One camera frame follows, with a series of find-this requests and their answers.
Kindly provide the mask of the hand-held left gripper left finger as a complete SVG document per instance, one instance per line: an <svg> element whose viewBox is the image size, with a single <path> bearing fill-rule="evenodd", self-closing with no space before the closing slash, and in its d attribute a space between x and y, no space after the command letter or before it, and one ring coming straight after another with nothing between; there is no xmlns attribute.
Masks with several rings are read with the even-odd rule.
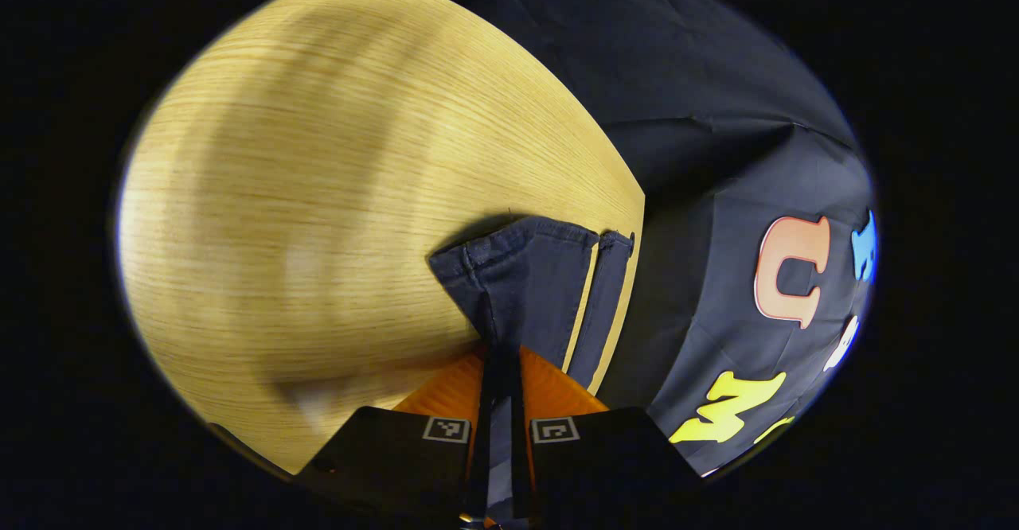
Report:
<svg viewBox="0 0 1019 530"><path fill-rule="evenodd" d="M499 378L486 357L459 357L393 409L360 407L296 483L376 525L484 524Z"/></svg>

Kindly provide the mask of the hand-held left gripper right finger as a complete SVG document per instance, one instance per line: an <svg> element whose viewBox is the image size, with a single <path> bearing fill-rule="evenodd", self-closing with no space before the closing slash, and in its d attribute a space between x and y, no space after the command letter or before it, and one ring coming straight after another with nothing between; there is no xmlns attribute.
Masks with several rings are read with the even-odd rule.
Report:
<svg viewBox="0 0 1019 530"><path fill-rule="evenodd" d="M702 490L640 407L608 409L531 349L514 370L514 512L530 524L671 525Z"/></svg>

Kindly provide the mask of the dark blue jeans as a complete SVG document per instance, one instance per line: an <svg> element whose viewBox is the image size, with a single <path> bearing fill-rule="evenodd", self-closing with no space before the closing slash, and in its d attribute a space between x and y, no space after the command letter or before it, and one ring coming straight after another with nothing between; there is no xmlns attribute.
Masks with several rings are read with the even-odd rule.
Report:
<svg viewBox="0 0 1019 530"><path fill-rule="evenodd" d="M634 233L521 216L428 262L484 344L503 353L528 349L589 388L634 247Z"/></svg>

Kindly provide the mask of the black backdrop cloth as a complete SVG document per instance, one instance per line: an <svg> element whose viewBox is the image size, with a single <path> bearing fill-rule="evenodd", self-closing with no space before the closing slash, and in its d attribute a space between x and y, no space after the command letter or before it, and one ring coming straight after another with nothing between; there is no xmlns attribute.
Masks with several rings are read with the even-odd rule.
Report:
<svg viewBox="0 0 1019 530"><path fill-rule="evenodd" d="M721 0L452 0L584 105L646 197L597 396L699 475L803 416L876 283L876 193L830 93Z"/></svg>

